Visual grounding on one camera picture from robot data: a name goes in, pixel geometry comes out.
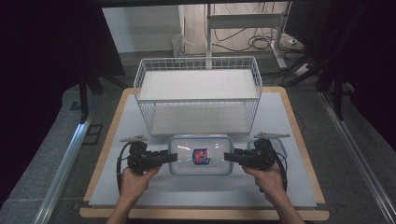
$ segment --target plastic food container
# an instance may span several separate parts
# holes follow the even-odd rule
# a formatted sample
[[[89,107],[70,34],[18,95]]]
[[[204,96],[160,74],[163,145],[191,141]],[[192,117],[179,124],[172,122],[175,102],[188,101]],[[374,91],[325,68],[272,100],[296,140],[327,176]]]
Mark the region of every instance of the plastic food container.
[[[177,153],[177,161],[169,163],[173,175],[229,175],[233,170],[233,163],[224,160],[224,152],[233,152],[226,134],[178,134],[168,149]]]
[[[247,143],[247,149],[254,149],[254,141],[257,139],[253,139]],[[279,138],[270,138],[270,142],[274,148],[275,152],[278,152],[282,154],[282,156],[285,157],[285,159],[288,157],[288,153],[286,152],[285,148],[283,147],[282,141],[279,140]]]

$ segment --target wire rack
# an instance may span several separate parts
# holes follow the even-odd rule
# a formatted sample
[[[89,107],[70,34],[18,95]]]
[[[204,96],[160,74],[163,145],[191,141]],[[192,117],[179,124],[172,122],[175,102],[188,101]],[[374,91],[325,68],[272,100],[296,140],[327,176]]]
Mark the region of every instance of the wire rack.
[[[249,133],[261,93],[253,57],[144,59],[134,81],[154,135]]]

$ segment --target sticker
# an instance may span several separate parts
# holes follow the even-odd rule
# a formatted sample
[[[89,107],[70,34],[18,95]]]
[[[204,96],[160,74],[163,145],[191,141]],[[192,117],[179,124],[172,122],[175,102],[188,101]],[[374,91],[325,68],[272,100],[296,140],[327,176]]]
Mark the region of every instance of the sticker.
[[[210,162],[207,148],[197,148],[192,152],[192,160],[195,165],[208,165]]]

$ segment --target table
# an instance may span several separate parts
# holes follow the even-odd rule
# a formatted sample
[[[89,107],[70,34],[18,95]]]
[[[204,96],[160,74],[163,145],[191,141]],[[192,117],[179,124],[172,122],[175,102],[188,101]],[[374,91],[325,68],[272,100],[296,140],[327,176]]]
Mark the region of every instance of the table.
[[[263,92],[278,92],[282,98],[282,102],[285,106],[290,126],[292,128],[293,134],[296,139],[296,143],[298,145],[301,157],[303,159],[303,163],[305,169],[308,173],[308,177],[310,180],[311,187],[315,194],[315,199],[318,207],[316,209],[298,209],[299,214],[305,220],[327,220],[329,218],[329,211],[326,207],[326,202],[323,198],[323,194],[321,192],[320,186],[318,184],[317,177],[315,175],[315,171],[313,169],[311,160],[309,159],[309,155],[307,153],[304,140],[300,134],[300,130],[297,125],[297,121],[293,115],[293,111],[290,105],[290,101],[286,91],[280,87],[264,87],[262,88]],[[129,94],[133,94],[133,89],[127,89],[123,92],[120,103],[115,113],[114,119],[111,123],[109,132],[106,137],[106,141],[102,148],[101,155],[96,164],[94,173],[92,175],[92,180],[90,185],[88,186],[86,195],[84,197],[84,202],[88,202],[91,197],[93,190],[99,180],[100,174],[103,171],[107,154],[110,150],[111,144],[114,140],[114,135],[117,130],[117,127],[120,122],[120,116],[124,109],[124,104]],[[83,217],[109,217],[112,208],[104,207],[104,208],[91,208],[88,206],[80,208],[80,214]],[[228,220],[273,220],[278,219],[277,213],[275,210],[259,210],[259,209],[240,209],[240,208],[219,208],[219,209],[210,209],[210,208],[139,208],[133,209],[130,213],[130,217],[133,218],[160,218],[160,219],[228,219]]]

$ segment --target aluminum rail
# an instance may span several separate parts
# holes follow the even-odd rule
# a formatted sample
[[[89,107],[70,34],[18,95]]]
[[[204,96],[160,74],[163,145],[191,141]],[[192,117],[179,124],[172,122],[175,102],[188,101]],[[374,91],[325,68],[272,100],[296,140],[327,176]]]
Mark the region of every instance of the aluminum rail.
[[[329,95],[322,91],[320,91],[318,94],[321,97],[323,104],[327,109],[327,112],[332,118],[332,121],[337,128],[337,131],[343,138],[349,154],[352,157],[352,160],[355,162],[358,170],[361,172],[361,175],[367,187],[373,194],[375,201],[378,204],[379,209],[381,210],[385,219],[388,223],[396,223],[396,211],[392,200],[388,196],[382,184],[375,177],[375,174],[370,168],[366,159],[364,159],[363,154],[361,154],[361,150],[359,149],[358,145],[350,134],[347,126],[335,115],[334,111],[332,110],[332,100],[330,99]]]
[[[99,101],[99,96],[94,96],[92,99],[92,107],[87,120],[84,123],[78,125],[75,134],[70,142],[69,147],[64,153],[64,158],[59,165],[58,171],[53,177],[52,182],[49,186],[49,190],[47,191],[46,196],[44,197],[43,202],[41,203],[37,214],[35,215],[35,220],[33,223],[48,223],[50,220],[50,216],[52,211],[57,203],[59,196],[64,188],[64,183],[66,182],[67,177],[69,176],[70,170],[73,166],[74,160],[78,154],[79,148],[84,139],[85,133],[87,132],[93,115],[96,111],[96,105]]]

